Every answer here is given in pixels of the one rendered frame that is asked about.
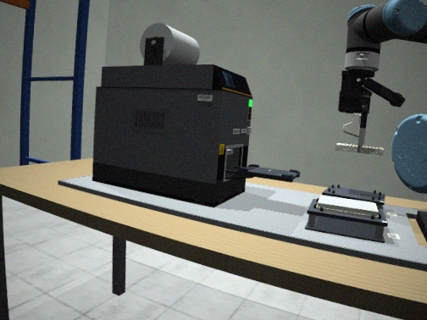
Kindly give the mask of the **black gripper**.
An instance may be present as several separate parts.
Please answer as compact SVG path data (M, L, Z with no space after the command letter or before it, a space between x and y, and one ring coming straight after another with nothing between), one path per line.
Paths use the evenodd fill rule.
M343 126L343 131L358 137L358 152L360 152L364 145L367 115L369 113L368 106L370 105L370 95L372 94L362 85L366 81L365 77L374 77L374 71L369 69L350 69L342 71L341 76L338 110L341 113L354 113L352 111L356 111L356 114L352 117L352 122ZM360 79L360 81L357 81L357 79Z

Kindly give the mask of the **white roll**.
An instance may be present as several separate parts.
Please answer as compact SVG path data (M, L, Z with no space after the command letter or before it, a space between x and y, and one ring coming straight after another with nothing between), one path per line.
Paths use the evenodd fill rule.
M140 51L143 58L146 38L155 36L164 37L163 65L197 64L200 57L197 41L162 23L150 25L142 34Z

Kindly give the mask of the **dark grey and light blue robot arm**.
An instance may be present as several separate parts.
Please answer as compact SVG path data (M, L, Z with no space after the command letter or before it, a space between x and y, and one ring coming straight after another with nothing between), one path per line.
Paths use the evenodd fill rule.
M380 6L353 9L347 21L345 70L379 70L380 44L392 39L427 44L427 6L421 0L390 0ZM405 98L370 79L363 86L400 107ZM427 194L427 114L403 120L394 134L392 161L400 180L410 190Z

